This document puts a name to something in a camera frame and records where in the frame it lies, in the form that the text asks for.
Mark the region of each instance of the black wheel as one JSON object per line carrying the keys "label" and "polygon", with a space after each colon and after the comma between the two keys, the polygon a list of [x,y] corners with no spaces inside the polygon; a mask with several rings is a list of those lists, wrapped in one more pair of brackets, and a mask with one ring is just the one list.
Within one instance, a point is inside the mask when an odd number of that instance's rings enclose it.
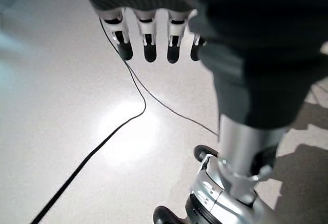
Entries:
{"label": "black wheel", "polygon": [[157,54],[156,54],[156,45],[146,45],[143,47],[143,52],[145,54],[145,59],[147,62],[152,63],[155,61]]}
{"label": "black wheel", "polygon": [[168,61],[171,64],[174,64],[178,61],[180,54],[180,47],[177,46],[168,46]]}
{"label": "black wheel", "polygon": [[218,153],[216,150],[213,150],[211,147],[198,145],[194,148],[194,157],[197,161],[202,162],[207,154],[217,157]]}
{"label": "black wheel", "polygon": [[171,210],[158,206],[153,214],[154,224],[187,224],[184,219],[177,217]]}

